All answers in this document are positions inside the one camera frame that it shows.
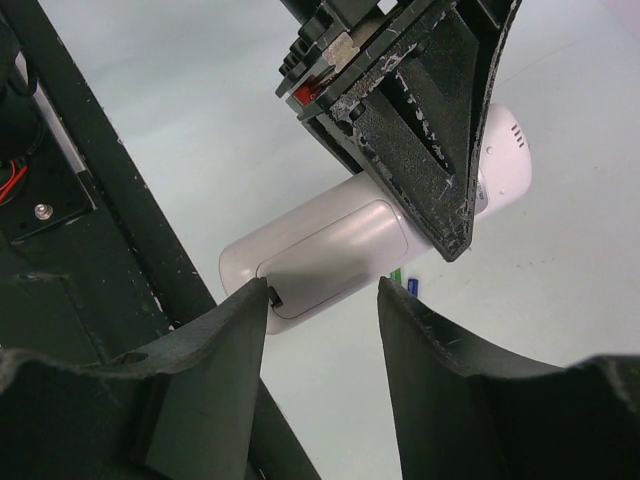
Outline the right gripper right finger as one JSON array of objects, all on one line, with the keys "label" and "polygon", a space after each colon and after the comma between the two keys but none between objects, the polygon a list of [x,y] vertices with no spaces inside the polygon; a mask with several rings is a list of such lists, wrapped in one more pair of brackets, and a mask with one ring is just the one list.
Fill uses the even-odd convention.
[{"label": "right gripper right finger", "polygon": [[404,478],[638,477],[637,356],[536,361],[387,278],[377,308]]}]

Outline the white remote control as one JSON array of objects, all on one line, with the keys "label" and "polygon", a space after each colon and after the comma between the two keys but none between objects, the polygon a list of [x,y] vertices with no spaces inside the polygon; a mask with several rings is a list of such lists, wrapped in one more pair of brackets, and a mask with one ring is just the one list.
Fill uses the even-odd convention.
[{"label": "white remote control", "polygon": [[[479,161],[474,221],[519,200],[532,182],[529,142],[514,115],[492,104]],[[359,173],[228,245],[219,275],[231,295],[253,278],[270,292],[276,335],[431,251],[397,202]]]}]

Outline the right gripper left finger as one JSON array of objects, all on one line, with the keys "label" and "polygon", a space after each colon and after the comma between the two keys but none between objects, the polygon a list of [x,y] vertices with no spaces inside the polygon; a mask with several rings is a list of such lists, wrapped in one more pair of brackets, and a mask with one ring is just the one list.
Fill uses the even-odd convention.
[{"label": "right gripper left finger", "polygon": [[269,293],[221,305],[106,365],[1,354],[5,479],[314,479],[260,378]]}]

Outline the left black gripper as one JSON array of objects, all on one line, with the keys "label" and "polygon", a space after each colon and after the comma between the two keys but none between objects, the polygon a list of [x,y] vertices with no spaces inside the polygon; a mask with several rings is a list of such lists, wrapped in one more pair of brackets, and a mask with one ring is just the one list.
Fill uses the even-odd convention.
[{"label": "left black gripper", "polygon": [[516,1],[284,1],[276,96],[447,261],[471,244],[481,141]]}]

